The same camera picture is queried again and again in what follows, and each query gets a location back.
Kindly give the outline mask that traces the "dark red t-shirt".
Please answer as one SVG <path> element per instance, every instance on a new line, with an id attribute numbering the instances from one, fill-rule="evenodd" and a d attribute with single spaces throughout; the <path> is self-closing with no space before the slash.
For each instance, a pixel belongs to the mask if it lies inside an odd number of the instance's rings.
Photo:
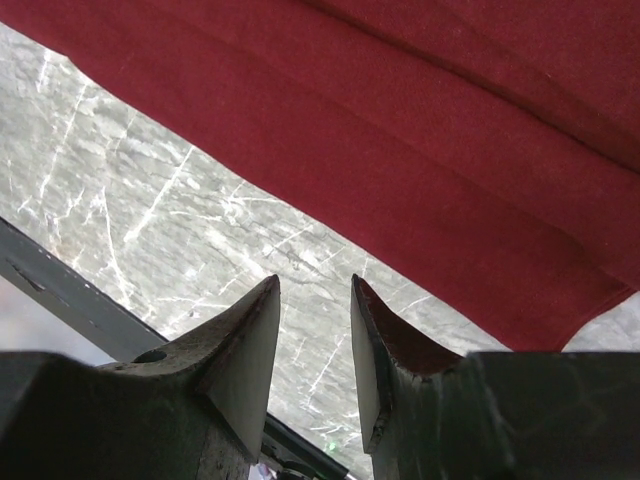
<path id="1" fill-rule="evenodd" d="M 5 1 L 516 351 L 639 289 L 635 1 Z"/>

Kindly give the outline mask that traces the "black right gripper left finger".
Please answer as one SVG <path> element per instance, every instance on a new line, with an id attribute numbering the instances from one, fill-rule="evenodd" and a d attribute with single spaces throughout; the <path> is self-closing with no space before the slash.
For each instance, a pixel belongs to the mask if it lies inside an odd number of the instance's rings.
<path id="1" fill-rule="evenodd" d="M 131 362 L 1 356 L 5 479 L 244 479 L 258 461 L 280 282 Z"/>

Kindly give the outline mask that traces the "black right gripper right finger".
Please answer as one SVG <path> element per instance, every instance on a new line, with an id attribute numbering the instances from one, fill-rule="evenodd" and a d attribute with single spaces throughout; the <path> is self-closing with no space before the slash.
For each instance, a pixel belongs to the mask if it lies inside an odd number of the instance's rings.
<path id="1" fill-rule="evenodd" d="M 458 355 L 351 283 L 364 451 L 378 479 L 635 479 L 639 357 Z"/>

